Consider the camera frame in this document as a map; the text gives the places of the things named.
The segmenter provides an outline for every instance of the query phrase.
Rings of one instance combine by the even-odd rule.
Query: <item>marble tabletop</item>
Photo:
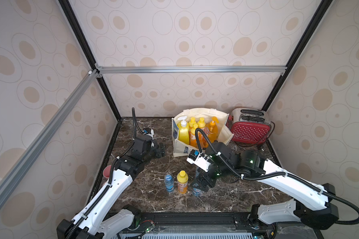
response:
[[[185,170],[189,175],[189,184],[195,176],[196,166],[186,161],[186,156],[173,157],[172,122],[170,118],[137,118],[140,128],[154,129],[155,139],[166,146],[166,156],[153,159],[137,176],[132,184],[125,189],[109,212],[118,212],[126,204],[140,209],[142,212],[249,212],[253,204],[273,204],[290,199],[287,194],[257,181],[239,180],[226,177],[218,179],[216,186],[208,192],[196,197],[192,194],[191,186],[187,193],[180,194],[177,190],[168,193],[164,184],[164,176],[171,174],[177,188],[177,174]],[[125,151],[132,142],[132,119],[123,119],[108,165],[115,157]],[[244,148],[235,142],[229,146],[237,153]],[[261,153],[269,159],[272,155],[266,144]]]

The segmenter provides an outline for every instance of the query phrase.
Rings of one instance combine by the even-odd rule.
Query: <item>red toaster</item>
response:
[[[265,111],[249,108],[236,108],[229,115],[226,126],[234,134],[232,141],[259,145],[271,135],[271,126]]]

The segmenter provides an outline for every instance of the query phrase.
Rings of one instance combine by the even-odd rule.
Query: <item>plastic bottle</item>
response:
[[[210,132],[209,132],[209,129],[206,128],[206,123],[205,123],[204,117],[199,118],[197,125],[198,125],[198,128],[200,128],[201,130],[203,130],[206,133],[206,135],[209,135]],[[201,143],[201,147],[205,148],[207,143],[206,143],[205,138],[203,137],[203,135],[200,132],[198,132],[198,138],[199,138],[199,142]]]
[[[195,123],[197,123],[197,122],[196,122],[196,118],[191,117],[191,118],[190,118],[190,121],[189,121],[189,136],[190,136],[191,128],[193,127],[193,125],[194,125]]]
[[[165,187],[168,192],[174,191],[174,180],[170,174],[165,176]]]
[[[196,140],[196,129],[198,128],[198,124],[194,124],[190,131],[190,146],[198,148],[197,140]]]
[[[199,170],[201,170],[198,166],[197,166],[197,169],[196,169],[196,177],[198,177],[199,175]],[[195,187],[193,188],[193,195],[198,197],[200,196],[202,193],[202,190],[201,189],[196,189]]]
[[[177,185],[178,185],[178,192],[180,194],[185,194],[187,192],[187,181],[189,180],[189,176],[185,172],[185,170],[181,170],[177,174]]]
[[[184,142],[185,144],[189,144],[189,124],[186,122],[187,116],[178,117],[177,120],[181,120],[178,122],[177,126],[178,130],[178,140]]]
[[[208,123],[208,124],[206,125],[206,127],[209,129],[209,132],[210,132],[207,137],[208,137],[208,138],[210,139],[210,141],[213,143],[213,142],[217,139],[218,128],[217,128],[216,122],[219,123],[219,121],[218,121],[217,117],[215,117],[215,116],[213,116],[211,119],[212,119],[211,122]]]

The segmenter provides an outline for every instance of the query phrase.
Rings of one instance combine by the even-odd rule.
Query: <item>yellow cleaning bottle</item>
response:
[[[177,120],[180,120],[180,122],[177,124],[179,128],[178,140],[189,145],[189,124],[186,122],[186,118],[187,116],[181,116],[177,118]]]
[[[178,185],[178,192],[180,194],[185,194],[187,192],[187,181],[189,180],[189,176],[185,172],[185,170],[181,170],[177,174],[177,185]]]
[[[193,127],[193,125],[194,125],[195,123],[197,123],[197,122],[196,122],[196,118],[191,117],[191,118],[190,118],[190,121],[189,121],[189,136],[190,136],[191,128]]]
[[[200,128],[201,130],[203,130],[206,135],[209,135],[209,129],[206,128],[206,123],[205,123],[205,118],[201,117],[199,118],[199,121],[197,122],[198,128]],[[206,147],[206,140],[204,138],[204,136],[201,133],[198,133],[198,138],[199,138],[199,142],[201,143],[201,147],[205,148]]]
[[[197,147],[197,141],[196,141],[196,129],[198,128],[198,125],[195,123],[190,131],[190,146],[193,146],[195,148]]]
[[[209,135],[208,135],[207,137],[208,137],[208,138],[210,139],[210,141],[213,143],[213,142],[217,139],[218,128],[217,128],[216,122],[219,123],[219,121],[218,121],[217,117],[215,117],[215,116],[213,116],[211,119],[212,119],[211,122],[208,123],[208,124],[206,125],[206,127],[207,127],[207,128],[209,129],[209,131],[210,131],[210,133],[209,133]]]

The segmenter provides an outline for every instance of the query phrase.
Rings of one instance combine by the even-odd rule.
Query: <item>wallpaper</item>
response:
[[[270,108],[271,143],[283,167],[359,207],[359,0],[339,0]],[[357,213],[334,201],[340,219]],[[333,225],[326,239],[359,238],[359,224]]]
[[[54,0],[0,1],[0,181],[87,72]]]
[[[103,66],[284,65],[320,1],[75,0]]]
[[[174,117],[205,107],[225,113],[260,109],[280,76],[275,73],[104,74],[121,116]]]
[[[0,238],[57,239],[85,206],[116,120],[95,81],[0,210]]]
[[[102,66],[284,65],[320,1],[70,1]],[[279,73],[109,74],[121,116],[260,109]]]

